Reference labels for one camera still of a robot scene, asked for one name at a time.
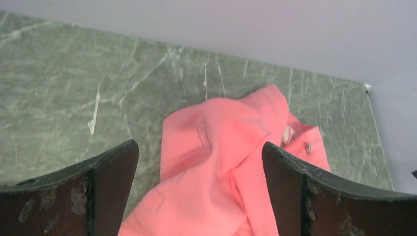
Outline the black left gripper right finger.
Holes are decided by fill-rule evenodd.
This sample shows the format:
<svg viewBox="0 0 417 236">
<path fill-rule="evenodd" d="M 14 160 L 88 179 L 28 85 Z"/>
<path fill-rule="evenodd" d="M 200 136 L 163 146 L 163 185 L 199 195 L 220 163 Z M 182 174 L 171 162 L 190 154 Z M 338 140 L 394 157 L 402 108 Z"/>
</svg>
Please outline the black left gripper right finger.
<svg viewBox="0 0 417 236">
<path fill-rule="evenodd" d="M 281 236 L 414 236 L 416 195 L 353 182 L 267 142 L 263 168 Z"/>
</svg>

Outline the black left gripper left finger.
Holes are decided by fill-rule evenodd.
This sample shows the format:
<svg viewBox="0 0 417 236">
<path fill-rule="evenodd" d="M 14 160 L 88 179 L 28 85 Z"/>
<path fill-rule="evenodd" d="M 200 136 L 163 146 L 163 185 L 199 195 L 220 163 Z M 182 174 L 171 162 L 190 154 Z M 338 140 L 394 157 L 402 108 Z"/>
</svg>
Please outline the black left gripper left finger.
<svg viewBox="0 0 417 236">
<path fill-rule="evenodd" d="M 117 235 L 139 155 L 128 140 L 58 171 L 1 183 L 1 235 Z"/>
</svg>

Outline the pink zip-up jacket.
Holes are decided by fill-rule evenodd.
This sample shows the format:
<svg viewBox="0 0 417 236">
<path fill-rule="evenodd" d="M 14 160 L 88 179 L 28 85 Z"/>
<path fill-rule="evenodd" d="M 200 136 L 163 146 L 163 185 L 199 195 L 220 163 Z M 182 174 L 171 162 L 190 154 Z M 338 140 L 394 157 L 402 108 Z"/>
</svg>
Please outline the pink zip-up jacket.
<svg viewBox="0 0 417 236">
<path fill-rule="evenodd" d="M 270 84 L 212 98 L 163 122 L 160 183 L 123 221 L 121 236 L 276 236 L 262 149 L 271 142 L 330 170 L 316 126 L 293 116 Z"/>
</svg>

